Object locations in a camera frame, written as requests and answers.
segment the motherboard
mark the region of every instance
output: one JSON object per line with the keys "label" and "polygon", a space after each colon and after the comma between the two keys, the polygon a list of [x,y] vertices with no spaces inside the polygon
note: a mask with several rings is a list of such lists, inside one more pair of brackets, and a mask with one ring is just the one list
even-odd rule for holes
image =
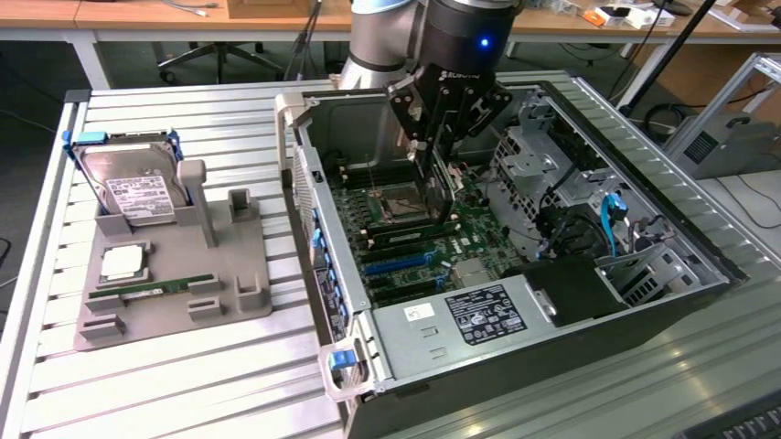
{"label": "motherboard", "polygon": [[449,221],[433,225],[413,182],[331,183],[363,285],[375,307],[499,279],[526,258],[485,198],[488,180],[461,165]]}

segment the white label sticker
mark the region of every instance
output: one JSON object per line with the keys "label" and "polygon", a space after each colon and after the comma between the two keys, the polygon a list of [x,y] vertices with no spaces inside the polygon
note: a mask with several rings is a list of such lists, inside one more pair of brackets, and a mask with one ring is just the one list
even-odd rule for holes
{"label": "white label sticker", "polygon": [[128,220],[173,214],[173,203],[162,177],[106,180],[108,189]]}
{"label": "white label sticker", "polygon": [[405,321],[413,322],[421,318],[431,317],[433,315],[433,308],[431,304],[419,304],[404,308]]}

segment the barcode sticker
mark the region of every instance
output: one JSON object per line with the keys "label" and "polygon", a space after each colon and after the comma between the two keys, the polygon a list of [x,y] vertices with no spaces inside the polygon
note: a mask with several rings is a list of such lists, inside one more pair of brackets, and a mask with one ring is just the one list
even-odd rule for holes
{"label": "barcode sticker", "polygon": [[128,220],[173,214],[173,203],[162,177],[106,180],[108,190]]}

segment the keyboard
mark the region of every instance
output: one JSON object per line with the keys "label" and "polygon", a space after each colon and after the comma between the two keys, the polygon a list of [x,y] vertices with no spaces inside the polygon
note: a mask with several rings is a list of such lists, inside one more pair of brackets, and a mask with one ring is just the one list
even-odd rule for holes
{"label": "keyboard", "polygon": [[674,439],[781,439],[781,390],[674,435]]}

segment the office chair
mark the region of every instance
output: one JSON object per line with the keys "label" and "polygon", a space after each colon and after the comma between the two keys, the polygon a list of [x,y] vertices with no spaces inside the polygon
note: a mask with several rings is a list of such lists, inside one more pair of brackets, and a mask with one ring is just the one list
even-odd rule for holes
{"label": "office chair", "polygon": [[[173,67],[192,59],[204,57],[212,53],[217,54],[217,84],[221,84],[221,68],[224,64],[228,62],[228,55],[234,55],[238,58],[245,59],[249,62],[253,62],[259,66],[265,67],[267,69],[272,70],[275,73],[276,80],[281,80],[281,67],[277,66],[276,63],[269,61],[268,59],[257,56],[253,53],[247,52],[245,50],[237,48],[236,46],[244,43],[210,43],[204,46],[197,46],[197,43],[189,43],[190,50],[177,57],[160,62],[157,60],[157,69],[160,69],[160,79],[168,83],[173,84],[176,81],[176,75],[172,71],[168,70],[169,67]],[[263,43],[255,43],[255,52],[263,53]]]}

